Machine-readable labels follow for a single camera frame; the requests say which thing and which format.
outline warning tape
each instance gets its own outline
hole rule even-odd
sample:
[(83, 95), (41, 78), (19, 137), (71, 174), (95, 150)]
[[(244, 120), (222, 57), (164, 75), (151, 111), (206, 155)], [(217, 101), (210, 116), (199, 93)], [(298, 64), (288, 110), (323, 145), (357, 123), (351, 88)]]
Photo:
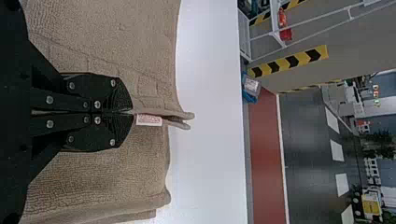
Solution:
[[(306, 0), (290, 0), (288, 3), (283, 4), (281, 7), (283, 10), (289, 10), (293, 7), (297, 7), (300, 4), (304, 3)], [(259, 15), (256, 19), (250, 21), (249, 26), (258, 25), (267, 19), (271, 18), (271, 11), (266, 12), (265, 14)]]
[(316, 85), (311, 85), (311, 86), (307, 86), (307, 87), (301, 87), (301, 88), (293, 89), (293, 90), (290, 90), (290, 91), (281, 91), (280, 93), (282, 94), (282, 93), (291, 93), (291, 92), (297, 92), (297, 91), (305, 91), (305, 90), (309, 90), (309, 89), (312, 89), (312, 88), (320, 87), (320, 86), (323, 86), (323, 85), (339, 83), (339, 82), (342, 82), (342, 81), (343, 81), (342, 79), (335, 79), (335, 80), (332, 80), (332, 81), (322, 82), (322, 83), (319, 83), (319, 84), (316, 84)]
[(262, 63), (257, 67), (249, 68), (247, 73), (251, 77), (263, 77), (328, 58), (329, 52), (327, 51), (327, 46), (322, 45), (314, 49), (290, 55), (286, 58), (277, 59), (270, 63)]

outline white floor marking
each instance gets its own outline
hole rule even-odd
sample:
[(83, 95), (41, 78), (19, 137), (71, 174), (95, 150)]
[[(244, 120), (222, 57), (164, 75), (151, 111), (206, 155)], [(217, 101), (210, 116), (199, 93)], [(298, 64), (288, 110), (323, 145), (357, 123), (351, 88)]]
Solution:
[(342, 214), (343, 224), (354, 224), (352, 205), (350, 205)]
[(285, 153), (283, 150), (282, 119), (280, 117), (279, 94), (276, 95), (277, 128), (279, 131), (280, 159), (282, 163), (283, 198), (285, 199), (286, 224), (290, 224), (288, 186), (286, 184)]
[(347, 174), (335, 175), (335, 181), (337, 182), (338, 197), (349, 191), (349, 185), (347, 183)]
[(343, 147), (332, 139), (330, 140), (330, 145), (332, 147), (332, 159), (334, 161), (344, 161)]
[(340, 129), (338, 128), (338, 119), (327, 107), (325, 108), (326, 108), (327, 124), (337, 133), (340, 133)]

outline yellow sign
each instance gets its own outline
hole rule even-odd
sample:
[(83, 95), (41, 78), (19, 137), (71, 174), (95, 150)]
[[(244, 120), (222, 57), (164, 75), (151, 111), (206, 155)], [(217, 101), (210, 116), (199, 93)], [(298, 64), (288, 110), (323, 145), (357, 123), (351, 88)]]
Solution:
[(379, 204), (378, 202), (374, 202), (374, 201), (363, 201), (363, 210), (364, 213), (367, 214), (373, 214), (376, 216), (379, 216)]

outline white table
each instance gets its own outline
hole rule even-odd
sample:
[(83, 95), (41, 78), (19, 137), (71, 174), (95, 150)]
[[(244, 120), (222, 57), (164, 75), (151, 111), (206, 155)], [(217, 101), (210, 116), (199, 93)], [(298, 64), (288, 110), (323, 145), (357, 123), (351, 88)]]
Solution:
[(196, 119), (170, 128), (172, 203), (136, 223), (248, 223), (236, 1), (181, 1), (177, 88)]

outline fabric label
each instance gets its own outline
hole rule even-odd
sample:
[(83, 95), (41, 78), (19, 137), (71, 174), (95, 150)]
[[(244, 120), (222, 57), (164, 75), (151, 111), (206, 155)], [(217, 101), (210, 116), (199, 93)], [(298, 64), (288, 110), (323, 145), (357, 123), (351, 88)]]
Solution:
[(147, 114), (138, 114), (136, 116), (136, 125), (160, 127), (163, 126), (163, 118)]

